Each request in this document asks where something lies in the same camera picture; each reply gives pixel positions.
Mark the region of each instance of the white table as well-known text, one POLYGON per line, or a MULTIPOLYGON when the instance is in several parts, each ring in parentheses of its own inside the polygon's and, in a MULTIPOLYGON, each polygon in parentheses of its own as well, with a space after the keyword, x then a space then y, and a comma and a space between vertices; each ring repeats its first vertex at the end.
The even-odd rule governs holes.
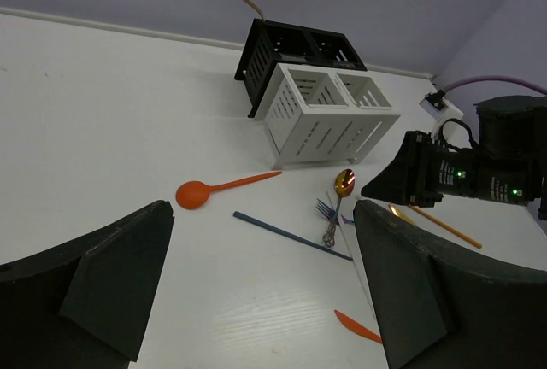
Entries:
MULTIPOLYGON (((240 210, 320 241, 316 216, 342 167, 286 171, 222 192, 195 212, 177 187, 269 170, 263 127, 246 118, 240 53, 0 15, 0 264, 63 243, 156 199, 171 200, 173 237, 137 364, 156 368, 383 368, 383 349, 333 309, 377 330, 357 270, 234 219, 240 210)), ((402 118, 355 167, 358 192, 395 155, 405 130, 428 131, 422 79, 374 75, 402 118)), ((354 199, 344 203, 346 214, 354 199)), ((547 239, 524 208, 446 197, 430 212, 482 252, 547 269, 547 239)), ((464 246, 417 214, 420 226, 464 246)), ((345 247, 358 254, 353 231, 345 247)))

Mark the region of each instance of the orange spoon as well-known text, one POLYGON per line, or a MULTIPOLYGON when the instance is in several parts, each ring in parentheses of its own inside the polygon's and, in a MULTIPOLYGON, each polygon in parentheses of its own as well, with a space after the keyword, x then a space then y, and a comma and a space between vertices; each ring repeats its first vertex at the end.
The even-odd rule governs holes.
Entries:
POLYGON ((274 171, 273 173, 266 173, 261 175, 254 175, 246 179, 238 179, 232 181, 231 183, 220 184, 220 185, 207 185, 201 181, 189 181, 182 184, 177 190, 175 197, 177 202, 182 208, 186 209, 198 209, 209 199, 209 194, 211 192, 227 190, 228 188, 239 187, 241 185, 255 183, 262 179, 269 179, 270 177, 275 177, 280 175, 281 171, 274 171))

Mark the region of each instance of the purple fork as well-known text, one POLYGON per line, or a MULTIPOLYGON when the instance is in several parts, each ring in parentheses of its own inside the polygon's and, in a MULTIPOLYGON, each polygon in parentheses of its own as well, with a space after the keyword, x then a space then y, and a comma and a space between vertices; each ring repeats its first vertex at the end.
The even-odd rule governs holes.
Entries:
MULTIPOLYGON (((334 209, 329 207, 327 204, 325 204, 319 198, 317 198, 317 203, 315 204, 315 207, 321 213, 321 215, 323 217, 325 217, 327 220, 331 220, 332 217, 334 216, 334 209)), ((349 225, 352 225, 352 226, 355 224, 354 220, 350 220, 348 218, 345 218, 343 215, 342 215, 342 221, 345 224, 349 224, 349 225)))

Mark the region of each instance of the metal spoon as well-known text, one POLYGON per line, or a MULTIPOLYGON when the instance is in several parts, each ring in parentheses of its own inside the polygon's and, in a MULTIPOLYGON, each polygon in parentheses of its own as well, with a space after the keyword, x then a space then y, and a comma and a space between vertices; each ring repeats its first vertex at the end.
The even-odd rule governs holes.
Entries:
POLYGON ((340 211, 342 198, 349 196, 355 185, 356 175, 349 168, 347 170, 343 170, 343 172, 341 172, 334 180, 334 191, 338 196, 338 202, 336 204, 334 215, 332 216, 326 229, 325 235, 323 235, 323 243, 328 248, 333 247, 335 244, 334 233, 336 232, 336 220, 338 219, 338 211, 340 211))

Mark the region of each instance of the gold chopstick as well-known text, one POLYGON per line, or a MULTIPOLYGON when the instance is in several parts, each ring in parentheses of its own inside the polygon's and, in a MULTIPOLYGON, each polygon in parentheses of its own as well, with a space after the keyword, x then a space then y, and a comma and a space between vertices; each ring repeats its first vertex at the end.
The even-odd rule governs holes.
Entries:
POLYGON ((416 223, 411 220, 407 214, 405 214, 403 211, 401 211, 399 208, 395 207, 393 204, 390 204, 390 210, 399 218, 407 221, 408 223, 412 224, 413 226, 417 226, 416 223))
POLYGON ((410 209, 414 210, 416 213, 426 217, 428 220, 430 220, 431 222, 434 222, 438 226, 442 226, 446 231, 453 233, 454 235, 456 235, 457 237, 459 237, 459 238, 463 239, 464 241, 470 243, 474 247, 476 247, 478 249, 482 248, 482 243, 478 243, 477 241, 475 241, 471 237, 468 237, 467 235, 459 232, 457 229, 452 228, 450 225, 445 224, 443 221, 437 220, 435 217, 433 217, 432 215, 426 213, 425 211, 422 211, 418 207, 415 207, 413 205, 409 205, 409 207, 410 207, 410 209))

